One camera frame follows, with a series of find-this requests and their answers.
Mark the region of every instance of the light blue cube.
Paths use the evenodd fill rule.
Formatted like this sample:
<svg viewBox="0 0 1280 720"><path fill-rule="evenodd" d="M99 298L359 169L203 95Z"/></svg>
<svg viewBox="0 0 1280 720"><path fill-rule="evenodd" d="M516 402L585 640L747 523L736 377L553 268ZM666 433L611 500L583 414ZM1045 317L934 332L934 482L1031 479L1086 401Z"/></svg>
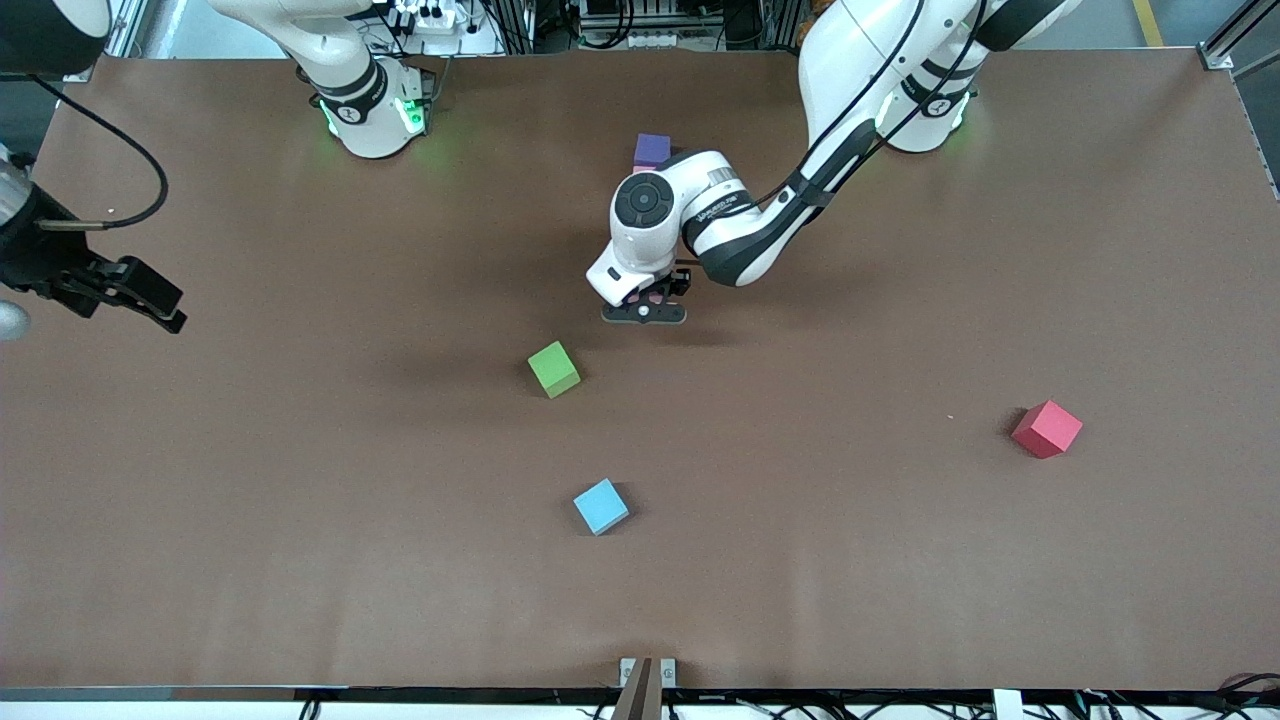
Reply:
<svg viewBox="0 0 1280 720"><path fill-rule="evenodd" d="M617 525L631 511L627 503L622 502L622 496L613 489L613 483L608 478L591 486L591 489L573 498L573 505L586 520L586 527L593 534L604 534L609 528Z"/></svg>

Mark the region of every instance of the green cube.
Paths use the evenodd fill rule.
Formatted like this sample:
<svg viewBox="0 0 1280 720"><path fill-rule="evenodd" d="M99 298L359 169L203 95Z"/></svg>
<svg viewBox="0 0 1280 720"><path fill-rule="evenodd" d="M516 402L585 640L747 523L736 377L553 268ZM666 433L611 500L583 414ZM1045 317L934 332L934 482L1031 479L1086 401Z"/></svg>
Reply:
<svg viewBox="0 0 1280 720"><path fill-rule="evenodd" d="M547 391L547 397L556 397L566 389L576 386L581 378L577 377L577 368L564 352L564 346L556 341L538 351L529 359L529 366L538 375L538 382Z"/></svg>

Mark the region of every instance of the floor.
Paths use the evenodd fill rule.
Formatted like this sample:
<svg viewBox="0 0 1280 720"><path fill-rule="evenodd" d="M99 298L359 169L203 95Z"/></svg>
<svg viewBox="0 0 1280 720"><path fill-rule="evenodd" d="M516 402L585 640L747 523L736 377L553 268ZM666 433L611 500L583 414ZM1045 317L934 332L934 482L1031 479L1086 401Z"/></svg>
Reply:
<svg viewBox="0 0 1280 720"><path fill-rule="evenodd" d="M1196 45L1207 38L1242 0L1085 0L1074 13L1027 44L1030 49L1143 47ZM280 49L256 31L210 9L206 0L163 0L156 17L169 18L129 53L147 58L279 58ZM1151 22L1139 17L1149 9ZM1280 47L1280 13L1272 13L1231 56L1236 68ZM1238 81L1258 142L1280 163L1280 67ZM23 82L0 82L0 142L13 152L37 152L52 101Z"/></svg>

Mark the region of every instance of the white robotic arm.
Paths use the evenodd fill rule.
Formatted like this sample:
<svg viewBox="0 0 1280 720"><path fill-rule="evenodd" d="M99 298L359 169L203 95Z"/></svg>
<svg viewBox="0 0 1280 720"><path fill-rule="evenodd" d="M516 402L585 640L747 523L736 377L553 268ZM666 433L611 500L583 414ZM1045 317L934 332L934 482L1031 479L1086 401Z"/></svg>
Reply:
<svg viewBox="0 0 1280 720"><path fill-rule="evenodd" d="M840 0L800 53L809 150L756 201L723 155L684 152L626 178L613 195L612 240L586 277L605 320L680 323L669 302L689 287L676 243L727 286L760 278L795 233L888 142L941 145L960 126L969 86L992 49L1039 35L1080 0ZM884 140L877 143L877 133ZM763 201L772 197L767 206Z"/></svg>
<svg viewBox="0 0 1280 720"><path fill-rule="evenodd" d="M426 132L424 73L374 59L347 20L371 0L209 0L219 13L262 32L293 58L320 95L329 132L361 158L385 158Z"/></svg>

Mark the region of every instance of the purple cube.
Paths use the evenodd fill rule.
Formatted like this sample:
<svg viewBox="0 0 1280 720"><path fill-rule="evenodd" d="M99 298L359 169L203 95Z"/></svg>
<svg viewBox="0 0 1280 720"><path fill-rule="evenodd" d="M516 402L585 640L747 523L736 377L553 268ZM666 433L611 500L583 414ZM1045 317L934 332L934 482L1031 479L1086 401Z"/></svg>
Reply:
<svg viewBox="0 0 1280 720"><path fill-rule="evenodd" d="M636 141L636 158L632 165L657 168L671 158L671 138L666 135L640 133Z"/></svg>

